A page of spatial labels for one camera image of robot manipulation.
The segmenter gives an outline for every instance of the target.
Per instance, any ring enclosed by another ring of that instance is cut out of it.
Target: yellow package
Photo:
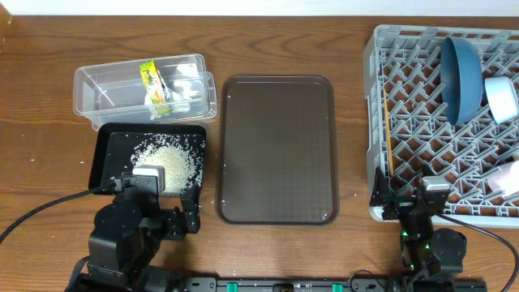
[[[167,89],[165,84],[161,82],[160,73],[157,67],[155,67],[153,60],[140,65],[140,75],[152,103],[155,105],[166,103],[168,98],[166,97],[165,90]],[[157,106],[156,110],[159,115],[171,112],[171,108],[167,105]]]

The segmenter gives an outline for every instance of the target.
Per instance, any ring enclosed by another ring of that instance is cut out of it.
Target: blue bowl
[[[470,121],[476,116],[483,95],[478,51],[465,39],[447,37],[441,47],[440,65],[447,120],[452,125]]]

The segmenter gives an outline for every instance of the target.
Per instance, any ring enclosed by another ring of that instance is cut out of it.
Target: rice
[[[201,187],[203,158],[193,149],[189,139],[180,135],[147,134],[145,141],[135,147],[131,156],[134,167],[161,165],[165,170],[165,190],[161,195],[182,195],[197,183]]]

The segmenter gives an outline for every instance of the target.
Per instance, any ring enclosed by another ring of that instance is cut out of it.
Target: plastic tray
[[[217,214],[230,224],[326,225],[338,214],[332,85],[237,76],[224,86]]]
[[[494,29],[380,25],[364,49],[364,92],[369,117],[368,196],[375,168],[397,194],[413,190],[422,165],[451,183],[444,213],[480,226],[519,227],[519,194],[492,192],[486,177],[519,149],[519,118],[495,124],[488,105],[475,119],[451,126],[441,102],[440,47],[463,37],[477,49],[483,77],[508,76],[519,91],[519,32]],[[388,94],[394,175],[388,171],[383,89]],[[370,208],[382,221],[382,208]],[[448,224],[433,217],[435,223]]]
[[[165,103],[173,112],[152,118],[139,65],[153,60],[166,85],[188,101]],[[94,130],[107,122],[175,122],[214,118],[217,91],[200,54],[142,59],[81,67],[74,78],[74,112],[92,121]]]

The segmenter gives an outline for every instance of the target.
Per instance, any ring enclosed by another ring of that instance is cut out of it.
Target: green clip
[[[332,292],[343,292],[341,284],[332,284]]]
[[[227,292],[238,292],[238,283],[227,283]]]

